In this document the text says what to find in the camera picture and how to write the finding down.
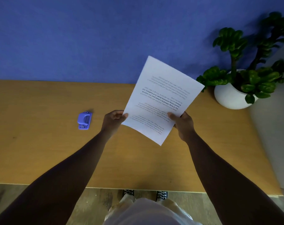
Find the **table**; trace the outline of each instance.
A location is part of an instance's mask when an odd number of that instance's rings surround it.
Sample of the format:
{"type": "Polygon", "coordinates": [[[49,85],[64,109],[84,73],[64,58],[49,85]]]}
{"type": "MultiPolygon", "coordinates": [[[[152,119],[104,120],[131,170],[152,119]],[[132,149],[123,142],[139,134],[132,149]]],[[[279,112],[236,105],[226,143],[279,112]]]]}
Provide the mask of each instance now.
{"type": "MultiPolygon", "coordinates": [[[[134,85],[0,80],[0,183],[30,184],[95,136],[103,116],[124,109],[134,85]],[[77,117],[92,111],[89,130],[77,117]]],[[[247,109],[200,93],[187,112],[211,148],[265,193],[282,195],[247,109]]],[[[162,146],[121,126],[87,187],[204,192],[187,145],[173,129],[162,146]]]]}

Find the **round white planter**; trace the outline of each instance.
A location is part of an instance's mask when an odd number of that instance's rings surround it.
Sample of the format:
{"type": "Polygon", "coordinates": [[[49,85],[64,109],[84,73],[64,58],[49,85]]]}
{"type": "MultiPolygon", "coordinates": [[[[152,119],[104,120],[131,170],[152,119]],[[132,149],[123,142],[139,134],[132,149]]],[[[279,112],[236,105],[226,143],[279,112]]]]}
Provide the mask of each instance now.
{"type": "Polygon", "coordinates": [[[243,109],[251,104],[248,104],[245,101],[246,94],[238,91],[234,88],[232,84],[226,84],[226,85],[218,85],[215,87],[214,95],[216,100],[224,107],[229,109],[243,109]]]}

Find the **paper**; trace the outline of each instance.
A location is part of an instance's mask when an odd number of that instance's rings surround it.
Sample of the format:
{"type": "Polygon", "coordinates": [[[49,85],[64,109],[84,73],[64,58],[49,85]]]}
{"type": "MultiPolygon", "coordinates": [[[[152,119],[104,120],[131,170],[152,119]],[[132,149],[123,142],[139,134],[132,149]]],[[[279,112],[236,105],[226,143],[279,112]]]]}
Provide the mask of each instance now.
{"type": "Polygon", "coordinates": [[[196,80],[148,56],[124,110],[128,118],[122,124],[162,145],[174,126],[167,113],[181,116],[203,88],[196,80]]]}

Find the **black sneaker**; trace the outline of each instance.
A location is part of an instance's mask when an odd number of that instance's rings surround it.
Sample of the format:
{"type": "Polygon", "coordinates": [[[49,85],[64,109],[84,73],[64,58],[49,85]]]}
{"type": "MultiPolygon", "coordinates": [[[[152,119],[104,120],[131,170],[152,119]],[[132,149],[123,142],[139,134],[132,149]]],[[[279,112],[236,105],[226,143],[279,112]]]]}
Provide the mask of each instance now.
{"type": "Polygon", "coordinates": [[[123,190],[122,191],[122,197],[124,197],[125,194],[129,194],[129,195],[132,195],[134,196],[134,190],[123,190]]]}
{"type": "Polygon", "coordinates": [[[157,198],[155,201],[158,199],[160,200],[166,200],[168,198],[168,192],[167,191],[157,191],[157,198]]]}

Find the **pants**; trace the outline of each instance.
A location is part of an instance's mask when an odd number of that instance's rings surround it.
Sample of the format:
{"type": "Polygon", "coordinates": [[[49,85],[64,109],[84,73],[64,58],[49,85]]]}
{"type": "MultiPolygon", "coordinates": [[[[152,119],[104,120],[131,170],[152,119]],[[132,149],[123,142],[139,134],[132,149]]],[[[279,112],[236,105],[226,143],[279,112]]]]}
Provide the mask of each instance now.
{"type": "MultiPolygon", "coordinates": [[[[108,214],[106,215],[104,221],[107,220],[110,216],[112,216],[115,213],[124,212],[135,201],[136,201],[136,198],[134,196],[126,193],[117,205],[110,208],[110,210],[109,210],[108,214]]],[[[188,224],[191,220],[193,220],[192,217],[187,212],[185,212],[185,210],[180,208],[173,200],[170,200],[169,198],[167,198],[166,200],[158,199],[157,203],[168,208],[168,209],[170,209],[171,211],[173,211],[175,214],[177,214],[179,217],[181,217],[181,219],[187,221],[188,224]]]]}

